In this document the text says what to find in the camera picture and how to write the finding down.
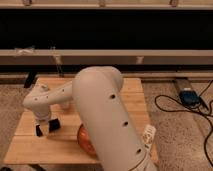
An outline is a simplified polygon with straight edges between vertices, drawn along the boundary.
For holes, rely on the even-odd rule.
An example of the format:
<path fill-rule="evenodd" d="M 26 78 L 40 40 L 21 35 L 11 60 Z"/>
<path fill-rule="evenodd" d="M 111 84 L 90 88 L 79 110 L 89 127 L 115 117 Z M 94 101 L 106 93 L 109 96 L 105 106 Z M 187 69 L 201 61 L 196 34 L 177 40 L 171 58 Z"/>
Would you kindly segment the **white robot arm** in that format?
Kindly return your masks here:
<path fill-rule="evenodd" d="M 72 100 L 104 171 L 157 171 L 121 99 L 121 72 L 88 67 L 55 89 L 36 85 L 23 105 L 38 124 L 51 118 L 50 106 Z"/>

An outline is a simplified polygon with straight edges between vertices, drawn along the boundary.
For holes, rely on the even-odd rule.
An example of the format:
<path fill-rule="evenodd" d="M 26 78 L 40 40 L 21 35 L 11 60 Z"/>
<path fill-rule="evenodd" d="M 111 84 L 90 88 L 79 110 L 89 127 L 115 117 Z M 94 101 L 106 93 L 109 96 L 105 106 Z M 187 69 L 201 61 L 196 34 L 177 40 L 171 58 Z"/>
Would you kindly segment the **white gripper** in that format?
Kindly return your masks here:
<path fill-rule="evenodd" d="M 36 123 L 36 136 L 41 137 L 43 133 L 40 129 L 40 125 L 47 125 L 51 120 L 51 110 L 49 108 L 41 108 L 34 112 Z"/>

